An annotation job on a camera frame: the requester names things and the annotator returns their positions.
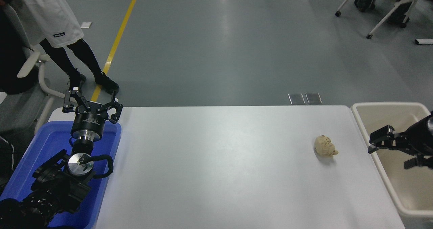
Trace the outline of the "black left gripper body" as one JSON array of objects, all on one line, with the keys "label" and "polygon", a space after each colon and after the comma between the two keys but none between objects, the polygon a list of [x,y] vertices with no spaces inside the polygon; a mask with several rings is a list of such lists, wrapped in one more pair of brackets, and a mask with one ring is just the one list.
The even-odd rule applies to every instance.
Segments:
[{"label": "black left gripper body", "polygon": [[108,118],[107,113],[80,112],[75,115],[71,133],[82,130],[90,130],[94,133],[103,133],[105,122]]}]

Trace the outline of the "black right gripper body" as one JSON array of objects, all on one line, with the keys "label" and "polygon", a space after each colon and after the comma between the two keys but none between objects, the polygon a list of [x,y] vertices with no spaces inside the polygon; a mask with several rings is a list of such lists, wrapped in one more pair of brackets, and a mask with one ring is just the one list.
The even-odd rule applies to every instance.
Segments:
[{"label": "black right gripper body", "polygon": [[433,116],[419,120],[406,130],[406,137],[413,149],[423,155],[433,154]]}]

